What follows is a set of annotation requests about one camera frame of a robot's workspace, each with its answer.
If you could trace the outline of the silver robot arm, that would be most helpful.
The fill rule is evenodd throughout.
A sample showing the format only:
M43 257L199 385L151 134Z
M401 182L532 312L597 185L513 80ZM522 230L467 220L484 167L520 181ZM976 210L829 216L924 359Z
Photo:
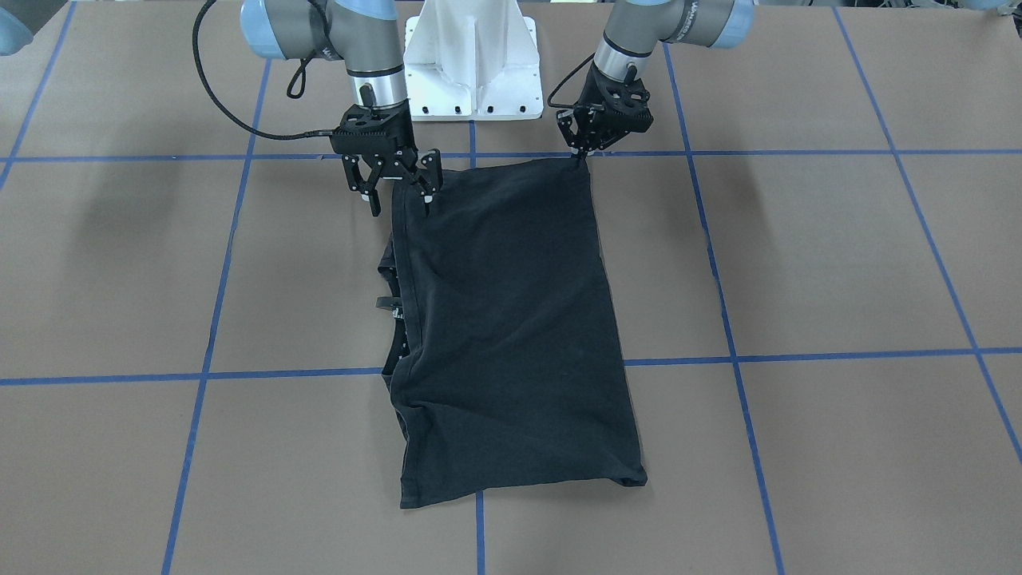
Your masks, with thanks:
M377 185L398 180L430 206L442 189L442 154L414 138L393 1L244 1L240 26L261 58L341 61L353 105L339 126L314 131L343 161L352 192L380 213Z
M594 54L548 95L557 128L582 161L654 121L643 75L658 45L730 49L755 21L755 1L617 1Z

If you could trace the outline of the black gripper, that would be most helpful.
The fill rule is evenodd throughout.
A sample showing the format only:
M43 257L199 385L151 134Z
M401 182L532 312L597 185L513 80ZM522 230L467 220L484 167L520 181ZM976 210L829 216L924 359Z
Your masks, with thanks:
M387 178L402 180L416 190L424 215L430 214L432 201L444 186L442 150L419 152L408 101L388 108L366 108L355 103L329 135L329 141L335 153L342 154L349 189L367 201L371 215L381 212L378 183L384 161L380 156L389 159ZM363 161L361 156L369 159ZM368 177L362 175L362 163L369 169Z
M556 116L574 164L580 166L591 152L606 149L629 134L646 133L654 121L649 98L635 63L625 66L623 81L607 77L592 63L576 102L576 114L558 110Z

